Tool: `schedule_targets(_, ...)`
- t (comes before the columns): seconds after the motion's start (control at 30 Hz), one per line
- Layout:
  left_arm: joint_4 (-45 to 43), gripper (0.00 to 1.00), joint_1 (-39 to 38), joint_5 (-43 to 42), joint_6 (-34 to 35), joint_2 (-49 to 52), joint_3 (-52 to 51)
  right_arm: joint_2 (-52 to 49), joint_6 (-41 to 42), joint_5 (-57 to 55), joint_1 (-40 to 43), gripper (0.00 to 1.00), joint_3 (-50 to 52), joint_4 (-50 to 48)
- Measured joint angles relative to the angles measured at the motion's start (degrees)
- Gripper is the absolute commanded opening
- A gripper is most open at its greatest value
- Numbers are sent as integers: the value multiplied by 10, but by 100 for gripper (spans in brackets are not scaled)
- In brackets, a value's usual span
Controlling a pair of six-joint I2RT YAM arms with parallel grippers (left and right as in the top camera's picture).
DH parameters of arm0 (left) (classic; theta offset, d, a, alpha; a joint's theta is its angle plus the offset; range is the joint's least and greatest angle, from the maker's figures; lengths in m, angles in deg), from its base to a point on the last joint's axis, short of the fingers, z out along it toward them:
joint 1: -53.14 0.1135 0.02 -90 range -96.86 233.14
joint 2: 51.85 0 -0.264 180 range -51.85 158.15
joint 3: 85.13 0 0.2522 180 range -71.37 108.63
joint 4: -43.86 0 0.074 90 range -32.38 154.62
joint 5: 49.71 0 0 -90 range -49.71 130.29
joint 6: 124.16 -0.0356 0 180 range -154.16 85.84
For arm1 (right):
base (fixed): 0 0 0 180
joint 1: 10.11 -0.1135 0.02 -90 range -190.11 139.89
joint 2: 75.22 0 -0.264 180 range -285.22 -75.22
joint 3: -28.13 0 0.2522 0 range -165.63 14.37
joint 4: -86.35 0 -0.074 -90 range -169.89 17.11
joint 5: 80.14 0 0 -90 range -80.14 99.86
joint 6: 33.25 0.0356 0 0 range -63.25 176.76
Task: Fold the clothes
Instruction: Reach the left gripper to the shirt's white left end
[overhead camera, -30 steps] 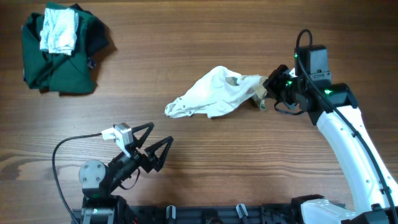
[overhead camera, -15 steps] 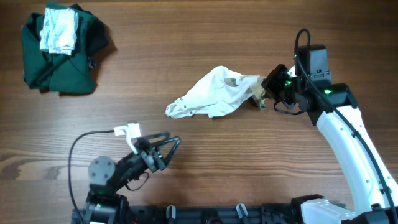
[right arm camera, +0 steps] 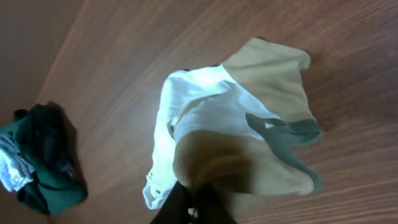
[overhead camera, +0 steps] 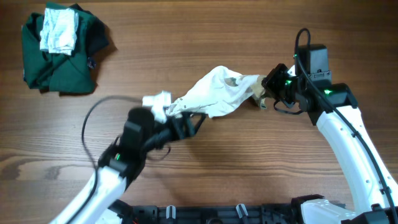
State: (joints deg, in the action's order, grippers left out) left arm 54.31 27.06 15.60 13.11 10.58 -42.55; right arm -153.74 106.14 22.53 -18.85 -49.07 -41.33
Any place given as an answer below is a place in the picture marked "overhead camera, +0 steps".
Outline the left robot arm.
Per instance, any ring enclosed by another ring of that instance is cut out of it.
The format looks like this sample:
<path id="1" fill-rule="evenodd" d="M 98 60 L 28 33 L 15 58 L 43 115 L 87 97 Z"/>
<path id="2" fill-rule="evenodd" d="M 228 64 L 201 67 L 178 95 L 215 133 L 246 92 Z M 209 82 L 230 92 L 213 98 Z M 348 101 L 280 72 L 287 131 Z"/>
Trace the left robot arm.
<path id="1" fill-rule="evenodd" d="M 142 172 L 149 152 L 196 135 L 206 116 L 200 113 L 198 122 L 192 123 L 194 116 L 193 112 L 183 112 L 160 124 L 150 110 L 131 109 L 122 135 L 102 153 L 89 182 L 53 223 L 121 223 L 111 210 L 112 204 Z"/>

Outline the white tan green shirt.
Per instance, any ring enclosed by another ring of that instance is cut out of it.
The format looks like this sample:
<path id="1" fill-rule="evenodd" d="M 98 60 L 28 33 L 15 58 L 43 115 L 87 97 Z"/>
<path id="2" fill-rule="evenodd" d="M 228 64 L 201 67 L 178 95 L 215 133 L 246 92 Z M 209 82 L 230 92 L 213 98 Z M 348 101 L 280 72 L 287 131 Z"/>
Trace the white tan green shirt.
<path id="1" fill-rule="evenodd" d="M 210 118 L 235 111 L 245 100 L 261 94 L 265 75 L 242 75 L 224 66 L 217 66 L 177 98 L 166 110 L 167 116 L 184 111 L 205 113 Z"/>

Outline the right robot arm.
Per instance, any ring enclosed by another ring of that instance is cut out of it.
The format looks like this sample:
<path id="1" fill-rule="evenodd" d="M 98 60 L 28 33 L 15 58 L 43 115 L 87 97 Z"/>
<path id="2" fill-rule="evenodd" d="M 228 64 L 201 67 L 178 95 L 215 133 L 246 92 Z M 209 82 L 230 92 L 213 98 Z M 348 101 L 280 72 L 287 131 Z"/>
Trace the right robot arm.
<path id="1" fill-rule="evenodd" d="M 328 51 L 322 44 L 295 48 L 295 65 L 278 64 L 262 81 L 266 95 L 310 121 L 332 148 L 354 202 L 350 211 L 321 195 L 292 199 L 296 223 L 397 223 L 397 182 L 364 127 L 358 102 L 344 83 L 333 84 Z"/>

